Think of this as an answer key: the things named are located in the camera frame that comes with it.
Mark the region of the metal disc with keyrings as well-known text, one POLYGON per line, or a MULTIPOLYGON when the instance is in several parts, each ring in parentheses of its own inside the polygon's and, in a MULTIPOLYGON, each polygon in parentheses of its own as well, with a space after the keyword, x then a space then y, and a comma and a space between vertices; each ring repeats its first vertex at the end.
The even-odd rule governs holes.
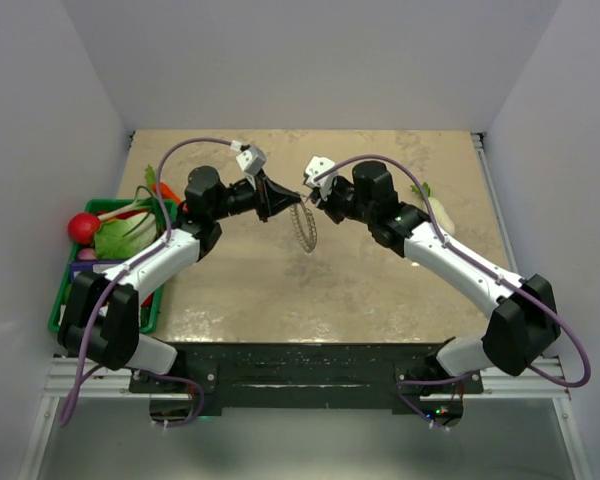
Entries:
POLYGON ((309 206, 308 198, 302 197, 298 204, 290 207, 290 218, 295 237, 306 254, 311 254, 318 242, 317 226, 309 206))

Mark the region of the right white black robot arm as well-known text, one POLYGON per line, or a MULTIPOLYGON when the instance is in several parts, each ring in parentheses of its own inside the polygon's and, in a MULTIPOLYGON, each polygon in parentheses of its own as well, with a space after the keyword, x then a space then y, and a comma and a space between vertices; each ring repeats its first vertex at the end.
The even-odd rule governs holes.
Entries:
POLYGON ((548 281, 524 280, 436 229, 429 214, 399 200, 383 163, 363 161, 346 179, 333 161, 315 156, 304 179, 311 201, 334 223, 365 224, 376 243, 430 270, 487 317, 483 334, 453 338, 437 350, 425 369, 432 390, 449 392, 461 375, 489 367, 518 376, 559 337, 546 313, 555 307, 548 281))

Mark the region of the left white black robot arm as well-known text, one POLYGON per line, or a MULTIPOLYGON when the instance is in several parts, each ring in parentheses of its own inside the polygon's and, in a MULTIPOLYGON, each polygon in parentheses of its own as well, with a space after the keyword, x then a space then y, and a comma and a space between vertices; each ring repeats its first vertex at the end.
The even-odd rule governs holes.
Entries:
POLYGON ((163 391, 180 390, 187 368, 176 361, 175 347, 140 332, 141 304, 215 247, 222 234, 220 220, 253 211, 267 221, 301 200, 265 172, 224 185, 215 168, 193 169, 170 231, 102 273, 85 271, 75 277, 57 334, 59 345, 110 370, 152 372, 163 391))

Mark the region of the orange toy carrot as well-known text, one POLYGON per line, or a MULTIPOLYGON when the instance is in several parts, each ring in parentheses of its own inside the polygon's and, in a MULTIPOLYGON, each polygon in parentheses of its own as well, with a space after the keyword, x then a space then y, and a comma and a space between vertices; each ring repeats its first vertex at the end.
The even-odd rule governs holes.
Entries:
POLYGON ((157 181, 156 172, 152 166, 148 165, 145 168, 144 178, 146 186, 153 193, 160 193, 163 199, 173 201, 176 204, 181 203, 180 197, 167 184, 157 181))

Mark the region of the white toy vegetable green leaves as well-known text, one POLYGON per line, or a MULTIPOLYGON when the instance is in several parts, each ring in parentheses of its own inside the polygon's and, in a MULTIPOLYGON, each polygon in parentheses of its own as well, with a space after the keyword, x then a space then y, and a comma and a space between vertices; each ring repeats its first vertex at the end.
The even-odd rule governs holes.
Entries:
POLYGON ((456 225, 447 213, 441 201, 433 195, 429 184, 424 182, 421 189, 419 189, 415 184, 412 184, 411 190, 419 198, 423 208, 426 208, 425 200, 428 200, 429 205, 432 207, 433 215, 438 226, 451 236, 454 236, 456 233, 456 225))

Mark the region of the toy bok choy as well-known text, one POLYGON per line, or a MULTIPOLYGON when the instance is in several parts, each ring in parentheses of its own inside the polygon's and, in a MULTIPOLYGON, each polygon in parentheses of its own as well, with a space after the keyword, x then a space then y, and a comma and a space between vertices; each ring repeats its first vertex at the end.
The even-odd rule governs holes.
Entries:
POLYGON ((103 221, 93 237, 99 260, 124 260, 150 246, 162 231, 162 211, 157 196, 138 186, 133 201, 103 221))

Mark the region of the red toy pepper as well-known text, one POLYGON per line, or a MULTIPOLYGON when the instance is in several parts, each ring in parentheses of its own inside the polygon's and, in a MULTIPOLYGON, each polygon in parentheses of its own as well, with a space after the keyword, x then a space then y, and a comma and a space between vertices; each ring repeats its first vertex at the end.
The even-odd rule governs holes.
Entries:
POLYGON ((150 294, 148 297, 146 297, 142 301, 141 306, 142 307, 149 307, 152 304, 152 302, 153 302, 153 297, 154 297, 154 294, 150 294))

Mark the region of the green plastic crate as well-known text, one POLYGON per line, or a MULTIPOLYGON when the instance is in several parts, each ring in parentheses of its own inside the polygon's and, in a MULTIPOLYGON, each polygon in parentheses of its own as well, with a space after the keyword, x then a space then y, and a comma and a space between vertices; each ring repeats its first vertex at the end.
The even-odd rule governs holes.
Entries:
MULTIPOLYGON (((93 199, 87 202, 82 212, 88 212, 97 215, 101 220, 102 224, 103 221, 106 220, 109 216, 115 215, 116 210, 130 204, 132 201, 133 199, 93 199)), ((160 234, 165 229, 165 220, 162 221, 161 225, 162 231, 160 232, 160 234)), ((56 333, 59 330, 59 326, 62 321, 62 316, 64 315, 65 306, 67 304, 69 293, 73 284, 69 282, 69 263, 72 261, 76 261, 77 253, 84 248, 93 248, 93 244, 80 245, 73 242, 72 249, 67 260, 67 266, 63 273, 59 290, 56 295, 50 318, 48 321, 48 328, 54 333, 56 333)))

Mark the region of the red toy radish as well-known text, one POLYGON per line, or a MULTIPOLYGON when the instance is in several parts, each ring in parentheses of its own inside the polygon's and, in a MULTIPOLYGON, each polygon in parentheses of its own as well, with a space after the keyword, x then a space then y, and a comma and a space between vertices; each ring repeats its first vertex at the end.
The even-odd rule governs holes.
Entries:
POLYGON ((101 227, 101 220, 95 214, 81 212, 76 214, 67 225, 71 240, 80 245, 92 245, 94 236, 101 227))

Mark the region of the pink toy onion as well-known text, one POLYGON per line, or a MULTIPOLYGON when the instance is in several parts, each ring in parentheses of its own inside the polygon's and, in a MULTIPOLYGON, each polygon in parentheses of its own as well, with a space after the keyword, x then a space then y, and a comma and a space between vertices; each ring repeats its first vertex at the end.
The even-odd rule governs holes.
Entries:
POLYGON ((95 261, 97 259, 95 249, 94 248, 81 249, 77 253, 76 259, 79 261, 95 261))

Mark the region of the purple box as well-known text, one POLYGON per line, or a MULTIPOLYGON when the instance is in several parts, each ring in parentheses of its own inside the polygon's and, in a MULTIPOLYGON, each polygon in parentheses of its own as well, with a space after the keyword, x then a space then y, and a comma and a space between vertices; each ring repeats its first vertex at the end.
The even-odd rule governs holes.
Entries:
POLYGON ((75 278, 82 272, 89 271, 101 274, 104 271, 120 264, 119 260, 76 260, 69 263, 69 282, 73 283, 75 278))

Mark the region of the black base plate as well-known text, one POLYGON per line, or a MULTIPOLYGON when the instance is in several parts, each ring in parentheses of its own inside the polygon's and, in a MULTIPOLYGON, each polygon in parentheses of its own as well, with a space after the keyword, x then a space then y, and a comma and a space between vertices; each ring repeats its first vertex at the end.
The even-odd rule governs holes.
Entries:
POLYGON ((450 425, 462 397, 480 394, 478 369, 448 375, 434 363, 437 344, 162 343, 169 370, 129 365, 131 392, 169 427, 228 408, 380 409, 450 425))

